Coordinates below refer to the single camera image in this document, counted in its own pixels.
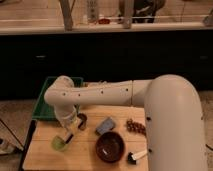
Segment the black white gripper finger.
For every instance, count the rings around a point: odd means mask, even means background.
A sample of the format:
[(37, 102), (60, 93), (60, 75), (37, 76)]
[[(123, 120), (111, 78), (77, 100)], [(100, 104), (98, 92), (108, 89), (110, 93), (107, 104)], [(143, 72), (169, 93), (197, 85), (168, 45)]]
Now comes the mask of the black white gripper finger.
[(67, 132), (64, 136), (64, 142), (68, 144), (73, 138), (74, 134), (72, 132)]

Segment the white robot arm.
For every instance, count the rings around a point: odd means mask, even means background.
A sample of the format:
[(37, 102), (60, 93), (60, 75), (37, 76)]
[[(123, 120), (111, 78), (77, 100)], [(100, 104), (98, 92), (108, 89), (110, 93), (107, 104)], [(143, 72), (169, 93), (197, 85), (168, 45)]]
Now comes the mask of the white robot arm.
[(142, 107), (149, 171), (208, 171), (203, 110), (193, 84), (179, 75), (76, 87), (58, 77), (44, 99), (66, 127), (77, 105)]

